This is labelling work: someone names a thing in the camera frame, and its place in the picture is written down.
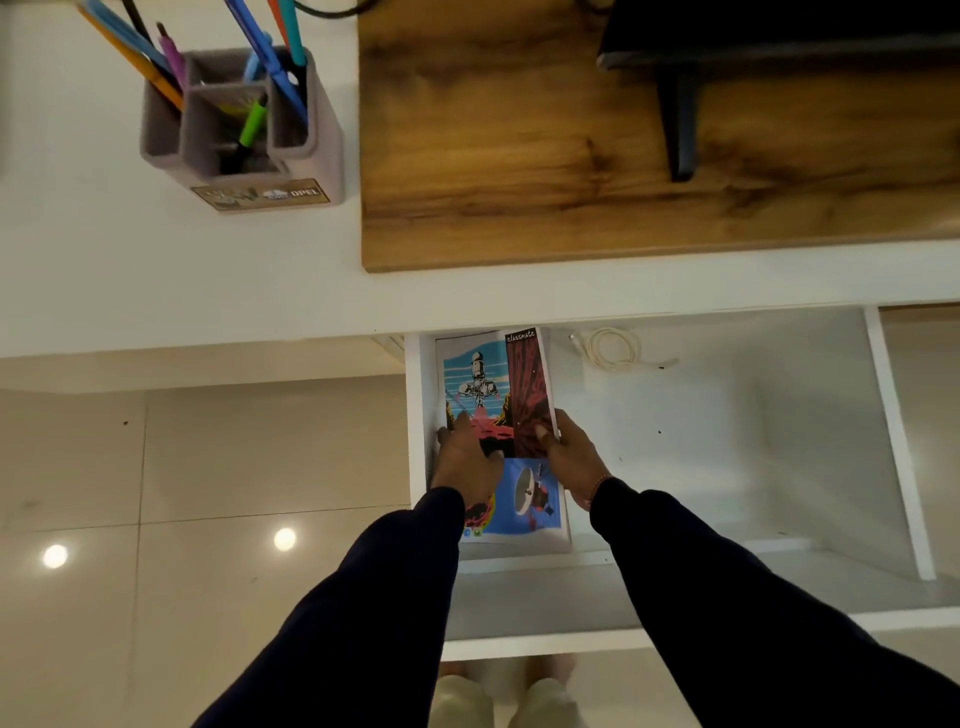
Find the hand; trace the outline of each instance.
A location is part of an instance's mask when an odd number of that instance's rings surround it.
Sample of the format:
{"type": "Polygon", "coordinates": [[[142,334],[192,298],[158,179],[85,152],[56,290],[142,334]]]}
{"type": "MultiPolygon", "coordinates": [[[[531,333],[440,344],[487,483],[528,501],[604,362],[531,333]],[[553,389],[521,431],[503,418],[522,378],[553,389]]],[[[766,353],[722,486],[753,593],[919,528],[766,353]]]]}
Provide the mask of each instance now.
{"type": "Polygon", "coordinates": [[[585,511],[590,509],[590,500],[597,486],[610,477],[597,448],[587,434],[562,409],[557,410],[557,425],[560,440],[543,425],[537,424],[537,439],[546,450],[550,470],[563,483],[574,501],[585,511]]]}
{"type": "Polygon", "coordinates": [[[503,451],[495,450],[490,457],[483,454],[466,412],[460,413],[452,432],[441,427],[437,440],[440,455],[430,487],[453,488],[464,497],[467,508],[490,500],[503,477],[503,451]]]}

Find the white cable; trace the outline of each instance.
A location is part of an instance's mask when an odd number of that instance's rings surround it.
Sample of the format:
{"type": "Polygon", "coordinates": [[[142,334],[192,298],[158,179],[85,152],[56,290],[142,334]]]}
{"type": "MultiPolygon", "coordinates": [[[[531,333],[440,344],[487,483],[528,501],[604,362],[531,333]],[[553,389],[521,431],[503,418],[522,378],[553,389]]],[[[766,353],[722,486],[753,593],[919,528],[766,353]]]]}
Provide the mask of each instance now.
{"type": "Polygon", "coordinates": [[[680,361],[677,358],[666,361],[643,361],[640,358],[640,340],[635,333],[624,328],[601,327],[589,333],[586,340],[576,332],[571,333],[568,338],[584,359],[598,369],[605,369],[608,372],[622,372],[640,366],[666,369],[680,361]],[[627,358],[608,359],[604,356],[600,342],[607,336],[613,336],[626,345],[627,358]]]}

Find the white desk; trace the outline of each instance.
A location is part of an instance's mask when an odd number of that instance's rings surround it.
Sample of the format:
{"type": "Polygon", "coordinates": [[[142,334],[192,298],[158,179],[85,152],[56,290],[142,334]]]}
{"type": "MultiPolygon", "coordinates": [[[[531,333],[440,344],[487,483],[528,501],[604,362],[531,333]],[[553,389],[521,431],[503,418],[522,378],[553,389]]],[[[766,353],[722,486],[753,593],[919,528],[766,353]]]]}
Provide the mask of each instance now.
{"type": "MultiPolygon", "coordinates": [[[[215,0],[141,5],[184,49],[244,44],[215,0]]],[[[227,217],[140,159],[140,81],[70,5],[0,7],[0,357],[960,298],[960,241],[369,275],[355,24],[302,31],[348,200],[227,217]]]]}

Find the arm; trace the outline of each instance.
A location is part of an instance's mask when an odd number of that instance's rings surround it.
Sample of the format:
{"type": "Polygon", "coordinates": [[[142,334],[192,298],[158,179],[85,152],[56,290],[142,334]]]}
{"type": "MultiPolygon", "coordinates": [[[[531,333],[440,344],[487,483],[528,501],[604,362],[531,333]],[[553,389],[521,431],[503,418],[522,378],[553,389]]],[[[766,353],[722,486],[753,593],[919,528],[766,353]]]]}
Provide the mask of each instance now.
{"type": "Polygon", "coordinates": [[[704,725],[767,722],[769,705],[794,717],[960,716],[960,687],[880,646],[668,494],[637,493],[610,478],[596,491],[590,522],[704,725]]]}
{"type": "Polygon", "coordinates": [[[361,534],[194,728],[426,725],[457,575],[465,503],[490,498],[487,458],[462,414],[438,433],[427,492],[361,534]],[[362,711],[363,719],[344,717],[362,711]]]}

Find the marker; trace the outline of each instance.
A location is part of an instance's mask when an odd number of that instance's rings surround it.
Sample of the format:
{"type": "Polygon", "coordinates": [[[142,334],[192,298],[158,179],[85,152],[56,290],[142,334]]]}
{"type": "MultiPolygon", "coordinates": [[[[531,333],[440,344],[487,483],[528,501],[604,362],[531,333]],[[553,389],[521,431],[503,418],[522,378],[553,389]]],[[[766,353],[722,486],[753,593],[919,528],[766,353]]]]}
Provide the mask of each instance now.
{"type": "Polygon", "coordinates": [[[276,0],[267,0],[270,3],[270,12],[274,14],[274,22],[276,26],[280,29],[280,36],[283,38],[283,44],[288,48],[290,47],[290,41],[287,40],[287,28],[283,24],[283,15],[280,12],[280,6],[276,3],[276,0]]]}
{"type": "MultiPolygon", "coordinates": [[[[264,33],[263,36],[267,38],[268,43],[271,45],[274,44],[274,39],[270,37],[269,33],[264,33]]],[[[260,73],[262,67],[260,57],[256,55],[256,51],[250,51],[250,57],[247,58],[247,67],[243,70],[243,83],[248,84],[251,81],[256,81],[257,74],[260,73]]]]}
{"type": "Polygon", "coordinates": [[[174,40],[167,35],[167,29],[163,27],[163,23],[157,23],[156,28],[160,31],[160,48],[163,50],[163,55],[167,57],[167,62],[170,63],[180,88],[186,88],[186,59],[177,50],[174,40]]]}
{"type": "Polygon", "coordinates": [[[140,17],[140,11],[136,8],[133,0],[123,0],[123,7],[126,9],[127,15],[130,17],[130,22],[133,25],[133,29],[144,36],[148,43],[153,45],[154,40],[147,32],[147,26],[143,24],[143,18],[140,17]]]}
{"type": "Polygon", "coordinates": [[[294,0],[279,0],[279,4],[280,14],[283,15],[283,25],[287,29],[287,47],[290,48],[290,58],[294,61],[297,91],[306,104],[306,55],[303,53],[303,42],[300,40],[297,6],[294,5],[294,0]]]}
{"type": "Polygon", "coordinates": [[[86,21],[90,25],[97,29],[97,32],[99,32],[101,36],[107,39],[110,45],[120,52],[121,56],[127,59],[130,65],[133,66],[143,78],[153,84],[156,90],[162,93],[178,110],[183,111],[183,96],[169,81],[163,78],[162,74],[160,74],[147,59],[135,53],[127,45],[122,43],[117,36],[111,33],[100,21],[94,18],[93,15],[84,10],[84,8],[78,5],[77,11],[86,18],[86,21]]]}
{"type": "Polygon", "coordinates": [[[247,115],[247,122],[243,125],[243,131],[240,133],[240,139],[237,141],[237,148],[228,158],[224,159],[221,165],[221,173],[225,175],[238,175],[243,171],[243,165],[250,158],[253,143],[256,136],[263,127],[263,122],[267,118],[267,94],[264,92],[256,103],[251,107],[247,115]]]}
{"type": "Polygon", "coordinates": [[[260,62],[263,63],[267,75],[274,80],[274,84],[276,84],[280,93],[290,101],[290,105],[294,108],[297,116],[300,117],[300,121],[303,122],[303,126],[307,126],[310,122],[306,111],[306,104],[300,98],[294,85],[290,83],[290,79],[287,78],[287,72],[283,70],[280,59],[276,57],[274,46],[268,43],[267,39],[263,36],[263,31],[261,31],[260,26],[256,24],[247,5],[243,0],[224,0],[224,2],[227,4],[230,12],[233,13],[233,18],[237,21],[237,25],[240,26],[240,29],[247,37],[247,41],[250,42],[256,55],[260,58],[260,62]]]}
{"type": "Polygon", "coordinates": [[[131,28],[130,23],[104,5],[100,0],[83,0],[79,5],[86,10],[87,14],[95,17],[101,26],[117,36],[121,43],[150,59],[158,70],[165,73],[173,73],[170,64],[163,57],[163,54],[154,47],[152,42],[144,39],[140,33],[131,28]]]}

